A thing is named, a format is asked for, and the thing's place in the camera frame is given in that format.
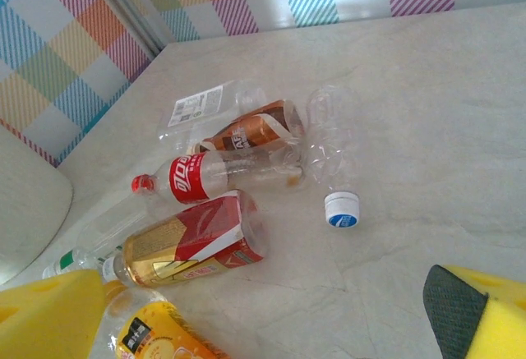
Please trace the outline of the clear bottle with white label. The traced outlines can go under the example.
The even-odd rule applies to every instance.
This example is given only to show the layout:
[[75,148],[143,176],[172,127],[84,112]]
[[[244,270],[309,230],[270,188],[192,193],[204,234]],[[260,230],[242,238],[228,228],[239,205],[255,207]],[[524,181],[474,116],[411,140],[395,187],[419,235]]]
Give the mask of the clear bottle with white label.
[[268,103],[265,91],[253,80],[228,81],[173,101],[157,128],[160,143],[189,150],[231,121]]

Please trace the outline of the bottle with brown coffee label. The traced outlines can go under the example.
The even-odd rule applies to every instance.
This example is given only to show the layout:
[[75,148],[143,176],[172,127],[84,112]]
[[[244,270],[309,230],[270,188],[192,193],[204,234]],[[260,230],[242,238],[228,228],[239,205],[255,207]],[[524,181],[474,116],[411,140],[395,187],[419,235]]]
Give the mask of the bottle with brown coffee label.
[[212,137],[194,144],[190,152],[244,150],[274,140],[300,138],[304,133],[295,104],[281,99],[239,116]]

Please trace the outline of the aluminium frame post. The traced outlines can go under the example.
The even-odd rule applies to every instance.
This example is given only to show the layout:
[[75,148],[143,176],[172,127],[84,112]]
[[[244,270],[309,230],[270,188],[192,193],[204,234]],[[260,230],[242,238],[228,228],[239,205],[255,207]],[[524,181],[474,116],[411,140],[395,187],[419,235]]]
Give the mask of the aluminium frame post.
[[155,8],[150,0],[109,0],[110,6],[126,22],[149,52],[157,56],[169,43],[170,35],[164,34],[155,18]]

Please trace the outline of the cola bottle with red label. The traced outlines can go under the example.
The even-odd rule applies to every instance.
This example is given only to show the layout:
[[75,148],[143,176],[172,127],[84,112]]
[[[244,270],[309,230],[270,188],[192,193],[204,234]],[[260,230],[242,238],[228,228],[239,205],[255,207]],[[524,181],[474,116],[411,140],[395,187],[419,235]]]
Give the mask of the cola bottle with red label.
[[293,189],[303,181],[300,146],[278,140],[244,150],[210,150],[163,163],[131,181],[131,190],[179,204],[196,204],[231,190]]

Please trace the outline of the clear bottle with blue-white cap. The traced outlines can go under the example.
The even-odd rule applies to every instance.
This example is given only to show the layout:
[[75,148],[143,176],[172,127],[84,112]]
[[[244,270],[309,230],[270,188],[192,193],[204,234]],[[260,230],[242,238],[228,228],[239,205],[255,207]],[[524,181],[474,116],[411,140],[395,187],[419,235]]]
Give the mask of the clear bottle with blue-white cap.
[[327,85],[313,92],[306,113],[303,164],[324,190],[325,221],[335,228],[354,227],[360,220],[362,156],[357,105],[348,90]]

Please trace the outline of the clear bottle with green label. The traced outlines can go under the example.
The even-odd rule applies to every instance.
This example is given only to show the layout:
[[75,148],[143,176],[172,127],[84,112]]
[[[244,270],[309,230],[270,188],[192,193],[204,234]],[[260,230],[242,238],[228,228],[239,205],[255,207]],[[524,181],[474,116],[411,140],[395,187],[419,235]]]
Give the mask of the clear bottle with green label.
[[122,251],[123,243],[151,221],[144,206],[116,205],[86,224],[79,233],[76,245],[61,255],[42,273],[50,278],[80,269],[100,271],[104,262]]

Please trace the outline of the juice bottle with yellow label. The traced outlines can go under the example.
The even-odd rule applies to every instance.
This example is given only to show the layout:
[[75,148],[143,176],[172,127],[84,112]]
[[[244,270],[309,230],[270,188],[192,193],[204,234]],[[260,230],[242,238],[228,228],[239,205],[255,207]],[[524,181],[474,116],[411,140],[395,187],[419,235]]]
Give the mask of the juice bottle with yellow label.
[[106,283],[104,292],[106,307],[89,359],[232,359],[159,292],[118,281]]

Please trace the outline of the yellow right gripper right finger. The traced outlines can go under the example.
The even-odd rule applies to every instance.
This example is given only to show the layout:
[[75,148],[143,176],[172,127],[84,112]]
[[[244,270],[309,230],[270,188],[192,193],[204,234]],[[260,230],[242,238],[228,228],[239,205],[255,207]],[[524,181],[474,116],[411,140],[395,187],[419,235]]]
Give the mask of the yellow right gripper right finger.
[[526,359],[526,282],[433,265],[422,299],[442,359]]

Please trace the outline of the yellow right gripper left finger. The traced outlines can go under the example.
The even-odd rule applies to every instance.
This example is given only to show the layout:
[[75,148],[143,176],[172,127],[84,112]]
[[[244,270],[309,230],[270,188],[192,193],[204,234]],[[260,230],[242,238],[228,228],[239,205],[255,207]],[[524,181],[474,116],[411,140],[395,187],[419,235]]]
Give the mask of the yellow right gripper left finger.
[[94,270],[1,291],[0,359],[87,359],[104,308]]

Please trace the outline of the bottle with red gold label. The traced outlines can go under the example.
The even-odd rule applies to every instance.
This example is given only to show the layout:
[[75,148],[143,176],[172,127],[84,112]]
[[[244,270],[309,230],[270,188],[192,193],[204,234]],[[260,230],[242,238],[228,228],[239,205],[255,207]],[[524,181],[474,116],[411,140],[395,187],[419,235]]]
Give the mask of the bottle with red gold label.
[[263,260],[265,225],[255,200],[229,191],[131,235],[102,267],[105,281],[158,288]]

